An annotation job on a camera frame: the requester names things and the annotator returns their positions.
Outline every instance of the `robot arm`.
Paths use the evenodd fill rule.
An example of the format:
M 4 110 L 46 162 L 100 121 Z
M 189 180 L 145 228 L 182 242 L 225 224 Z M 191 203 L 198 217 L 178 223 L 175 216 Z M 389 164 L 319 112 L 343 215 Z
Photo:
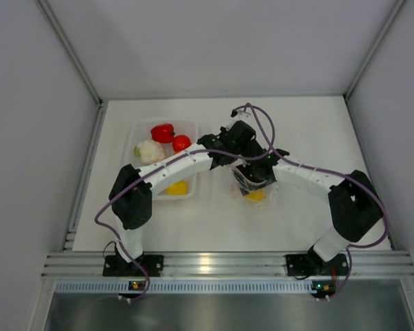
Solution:
M 235 161 L 235 158 L 229 155 L 198 151 L 220 150 L 247 158 L 257 157 L 266 152 L 256 141 L 255 131 L 247 124 L 250 115 L 246 113 L 238 115 L 227 128 L 221 128 L 218 135 L 204 135 L 183 151 L 186 157 L 181 158 L 179 153 L 161 163 L 138 169 L 126 165 L 120 170 L 110 192 L 110 199 L 133 181 L 154 172 L 112 205 L 121 240 L 132 257 L 137 258 L 143 254 L 142 226 L 152 216 L 153 196 L 186 177 Z M 283 150 L 277 151 L 282 156 L 289 155 Z M 236 180 L 244 184 L 240 185 L 244 187 L 241 189 L 244 195 L 279 181 L 297 186 L 329 204 L 333 225 L 307 254 L 294 260 L 292 275 L 322 274 L 333 259 L 343 255 L 339 253 L 346 246 L 359 241 L 382 217 L 382 212 L 375 202 L 347 180 L 332 174 L 322 174 L 316 169 L 308 170 L 300 165 L 293 166 L 280 159 L 273 151 L 263 159 L 247 161 L 237 166 L 237 169 L 239 171 L 234 175 Z M 349 176 L 374 192 L 364 173 L 355 170 Z M 117 254 L 126 263 L 130 263 L 130 259 L 122 251 L 117 251 Z

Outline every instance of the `white table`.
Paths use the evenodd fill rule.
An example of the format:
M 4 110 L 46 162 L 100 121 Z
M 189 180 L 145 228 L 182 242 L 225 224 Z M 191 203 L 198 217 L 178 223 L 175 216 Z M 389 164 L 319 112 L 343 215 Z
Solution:
M 276 147 L 314 166 L 345 173 L 366 171 L 342 97 L 110 101 L 73 250 L 102 251 L 114 239 L 93 219 L 108 201 L 121 167 L 124 140 L 138 119 L 193 119 L 200 135 L 219 133 L 219 127 L 229 123 L 230 111 L 248 101 L 273 118 Z M 262 123 L 269 130 L 265 119 Z M 258 140 L 266 146 L 261 134 Z M 115 224 L 110 209 L 101 220 Z M 218 168 L 198 175 L 193 198 L 154 201 L 152 219 L 144 226 L 143 245 L 146 251 L 307 250 L 330 225 L 328 205 L 307 192 L 280 183 L 268 205 L 255 206 L 235 194 L 230 170 Z M 379 222 L 360 243 L 376 240 L 383 231 Z M 390 250 L 391 246 L 385 240 L 372 249 Z

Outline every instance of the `gray panel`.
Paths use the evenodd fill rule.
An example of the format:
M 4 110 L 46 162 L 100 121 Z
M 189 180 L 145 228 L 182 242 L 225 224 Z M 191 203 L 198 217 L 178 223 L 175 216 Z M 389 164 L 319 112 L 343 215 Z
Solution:
M 35 2 L 0 0 L 0 330 L 28 320 L 95 111 Z
M 49 0 L 102 97 L 341 94 L 394 0 Z
M 414 260 L 414 0 L 395 22 L 350 108 L 394 239 Z
M 72 330 L 413 330 L 399 283 L 352 281 L 334 301 L 310 296 L 153 295 L 128 305 L 107 297 L 60 325 L 99 296 L 55 295 L 46 331 Z

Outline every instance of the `gray wall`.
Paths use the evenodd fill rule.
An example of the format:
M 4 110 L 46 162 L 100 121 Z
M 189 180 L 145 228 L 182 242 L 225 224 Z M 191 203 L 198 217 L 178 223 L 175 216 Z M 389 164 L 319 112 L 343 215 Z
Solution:
M 393 236 L 414 259 L 414 0 L 408 1 L 350 107 L 391 214 Z
M 48 0 L 102 97 L 341 94 L 395 0 Z
M 34 1 L 0 0 L 0 330 L 28 320 L 95 111 Z

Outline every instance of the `ventilation grille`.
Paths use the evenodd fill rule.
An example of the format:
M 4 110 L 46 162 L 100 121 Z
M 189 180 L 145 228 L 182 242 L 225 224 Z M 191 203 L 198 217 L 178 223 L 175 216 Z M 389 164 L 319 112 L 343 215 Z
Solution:
M 129 281 L 59 281 L 57 293 L 140 293 Z M 162 281 L 152 280 L 151 294 L 314 293 L 311 281 Z

